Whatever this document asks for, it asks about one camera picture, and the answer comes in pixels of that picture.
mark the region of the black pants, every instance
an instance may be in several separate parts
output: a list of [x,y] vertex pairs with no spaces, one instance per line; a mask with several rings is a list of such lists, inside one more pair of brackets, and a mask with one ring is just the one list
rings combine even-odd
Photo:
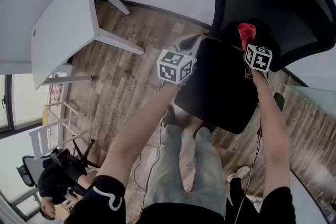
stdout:
[[226,203],[225,223],[234,223],[239,211],[240,204],[244,199],[242,208],[239,213],[237,223],[246,223],[246,220],[257,220],[259,213],[252,202],[245,197],[242,189],[242,181],[240,178],[234,178],[230,182],[230,196],[232,204],[229,200]]

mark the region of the white table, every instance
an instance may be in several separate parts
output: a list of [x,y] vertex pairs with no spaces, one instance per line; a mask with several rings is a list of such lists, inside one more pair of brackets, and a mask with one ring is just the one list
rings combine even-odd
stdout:
[[[119,0],[108,1],[123,13],[130,13]],[[54,0],[31,32],[31,66],[35,89],[42,85],[91,80],[91,76],[49,77],[93,40],[135,54],[144,53],[141,47],[99,28],[94,0]]]

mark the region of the table top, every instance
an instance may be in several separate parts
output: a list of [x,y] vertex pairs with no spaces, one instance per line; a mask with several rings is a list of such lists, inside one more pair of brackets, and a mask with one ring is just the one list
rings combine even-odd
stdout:
[[31,32],[31,65],[38,89],[54,70],[95,39],[94,0],[54,0]]

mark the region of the person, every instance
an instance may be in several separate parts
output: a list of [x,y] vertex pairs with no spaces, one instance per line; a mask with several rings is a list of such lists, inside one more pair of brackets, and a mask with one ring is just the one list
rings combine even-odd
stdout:
[[[244,202],[237,223],[295,223],[289,188],[289,132],[264,77],[253,70],[253,80],[258,91],[263,130],[266,164],[264,202],[260,213],[253,215],[249,215],[248,203]],[[237,186],[232,189],[233,205],[227,200],[221,159],[212,145],[214,128],[209,124],[202,124],[194,134],[195,178],[189,193],[183,188],[179,168],[182,131],[169,107],[178,88],[173,84],[165,85],[124,126],[113,140],[87,193],[71,211],[65,224],[97,220],[103,223],[126,222],[124,196],[130,171],[164,113],[160,158],[152,168],[137,223],[236,222],[237,207],[245,198],[244,192],[235,199],[234,192],[239,190]],[[231,176],[231,186],[240,184],[237,179],[240,176],[238,173]]]
[[68,154],[61,160],[61,167],[51,159],[43,161],[44,170],[40,175],[37,188],[41,196],[41,215],[48,220],[56,216],[55,205],[65,200],[76,199],[69,193],[68,188],[76,194],[84,196],[97,172],[87,173],[78,159]]

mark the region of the wooden floor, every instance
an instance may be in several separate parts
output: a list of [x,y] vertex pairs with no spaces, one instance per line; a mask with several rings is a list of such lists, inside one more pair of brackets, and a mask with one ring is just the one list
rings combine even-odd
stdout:
[[[144,48],[145,54],[137,56],[124,50],[95,41],[75,54],[74,75],[92,75],[91,82],[73,83],[69,90],[69,102],[86,119],[76,122],[85,131],[80,147],[85,150],[90,138],[97,142],[89,158],[101,164],[109,145],[118,130],[131,118],[138,107],[158,90],[160,80],[156,74],[156,60],[160,50],[167,48],[177,37],[203,33],[206,29],[174,16],[157,11],[130,7],[126,16],[108,2],[96,4],[99,26],[128,39]],[[328,203],[336,198],[336,120],[302,98],[286,90],[284,84],[296,84],[284,72],[270,75],[273,92],[280,92],[286,99],[284,117],[292,138],[291,168],[307,185],[318,201]],[[181,109],[176,112],[183,121],[183,146],[180,168],[185,189],[191,187],[194,175],[194,140],[192,134],[200,120]],[[251,165],[259,128],[259,112],[240,135],[218,129],[213,142],[222,159],[223,170],[228,174],[238,167]],[[141,163],[135,177],[145,189],[149,170],[155,161],[159,128],[153,134],[141,154]],[[249,192],[261,196],[264,182],[264,160],[258,157],[252,175]],[[127,220],[138,219],[144,191],[135,184],[134,171],[127,187]]]

